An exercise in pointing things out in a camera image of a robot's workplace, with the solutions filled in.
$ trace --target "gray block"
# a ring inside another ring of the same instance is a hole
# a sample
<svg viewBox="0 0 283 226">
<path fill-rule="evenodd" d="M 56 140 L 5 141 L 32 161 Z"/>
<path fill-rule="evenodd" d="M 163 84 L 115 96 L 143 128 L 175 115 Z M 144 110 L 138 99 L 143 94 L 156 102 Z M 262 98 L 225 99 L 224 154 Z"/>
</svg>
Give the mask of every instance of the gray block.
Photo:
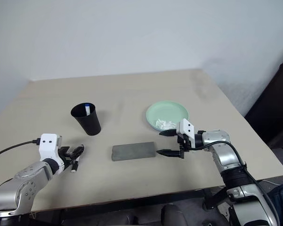
<svg viewBox="0 0 283 226">
<path fill-rule="evenodd" d="M 145 142 L 128 145 L 115 145 L 112 148 L 112 161 L 142 159 L 156 156 L 154 142 Z"/>
</svg>

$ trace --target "beige table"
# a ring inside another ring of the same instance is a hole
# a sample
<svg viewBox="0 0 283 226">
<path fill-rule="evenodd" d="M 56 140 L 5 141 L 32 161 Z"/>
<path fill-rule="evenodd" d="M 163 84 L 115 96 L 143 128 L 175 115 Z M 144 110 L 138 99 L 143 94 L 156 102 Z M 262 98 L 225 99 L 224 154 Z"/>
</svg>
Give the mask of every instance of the beige table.
<svg viewBox="0 0 283 226">
<path fill-rule="evenodd" d="M 0 115 L 0 150 L 40 137 L 63 136 L 62 145 L 85 145 L 76 174 L 69 169 L 41 190 L 32 210 L 145 197 L 219 186 L 222 178 L 211 153 L 185 159 L 111 161 L 113 145 L 154 141 L 158 149 L 178 149 L 175 137 L 162 137 L 145 119 L 161 100 L 180 102 L 195 129 L 223 129 L 256 179 L 283 175 L 283 166 L 201 70 L 98 76 L 31 82 Z M 70 110 L 81 102 L 96 105 L 102 131 L 90 137 Z M 0 183 L 39 160 L 38 147 L 26 145 L 0 156 Z"/>
</svg>

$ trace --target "gray wall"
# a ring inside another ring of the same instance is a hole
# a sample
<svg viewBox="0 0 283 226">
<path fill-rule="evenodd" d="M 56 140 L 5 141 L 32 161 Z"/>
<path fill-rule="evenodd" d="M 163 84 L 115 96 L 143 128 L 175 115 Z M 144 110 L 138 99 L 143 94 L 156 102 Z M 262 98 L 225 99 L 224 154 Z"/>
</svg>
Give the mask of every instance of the gray wall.
<svg viewBox="0 0 283 226">
<path fill-rule="evenodd" d="M 27 79 L 203 68 L 245 115 L 282 61 L 283 0 L 0 0 L 0 110 Z"/>
</svg>

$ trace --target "black cup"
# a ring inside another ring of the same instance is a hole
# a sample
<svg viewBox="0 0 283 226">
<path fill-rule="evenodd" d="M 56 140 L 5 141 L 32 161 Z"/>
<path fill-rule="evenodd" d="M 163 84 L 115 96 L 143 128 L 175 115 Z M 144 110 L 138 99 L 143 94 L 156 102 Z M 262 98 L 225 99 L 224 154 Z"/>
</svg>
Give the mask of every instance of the black cup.
<svg viewBox="0 0 283 226">
<path fill-rule="evenodd" d="M 90 106 L 90 115 L 87 115 L 86 113 L 86 104 Z M 71 115 L 79 122 L 88 135 L 94 136 L 100 132 L 101 127 L 96 115 L 94 104 L 81 103 L 76 105 L 71 110 Z"/>
</svg>

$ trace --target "floor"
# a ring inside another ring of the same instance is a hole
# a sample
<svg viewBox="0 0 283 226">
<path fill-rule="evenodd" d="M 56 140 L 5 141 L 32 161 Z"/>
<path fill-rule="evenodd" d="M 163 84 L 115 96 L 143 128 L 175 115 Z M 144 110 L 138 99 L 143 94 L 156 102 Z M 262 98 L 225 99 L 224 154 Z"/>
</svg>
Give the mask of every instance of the floor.
<svg viewBox="0 0 283 226">
<path fill-rule="evenodd" d="M 273 150 L 277 158 L 283 164 L 283 149 L 275 149 Z M 283 176 L 276 178 L 269 178 L 268 181 L 275 184 L 283 184 Z M 260 184 L 264 187 L 264 189 L 269 192 L 276 185 L 271 184 L 266 181 L 261 181 Z M 216 187 L 211 191 L 213 193 L 217 192 L 221 188 Z M 178 205 L 178 207 L 183 211 L 186 220 L 189 226 L 206 226 L 209 222 L 213 222 L 214 226 L 227 226 L 229 225 L 225 218 L 218 213 L 217 210 L 204 211 L 202 209 L 202 198 L 193 198 L 186 199 L 181 201 L 176 201 L 174 204 Z M 161 208 L 164 204 L 159 205 L 151 205 L 139 207 L 136 209 L 124 210 L 130 211 L 139 219 L 139 224 L 151 225 L 149 222 L 157 222 L 160 221 Z M 105 213 L 105 214 L 97 214 L 92 215 L 85 218 L 76 218 L 72 220 L 66 220 L 64 222 L 65 226 L 76 225 L 76 226 L 103 226 L 107 219 L 109 219 L 115 212 Z"/>
</svg>

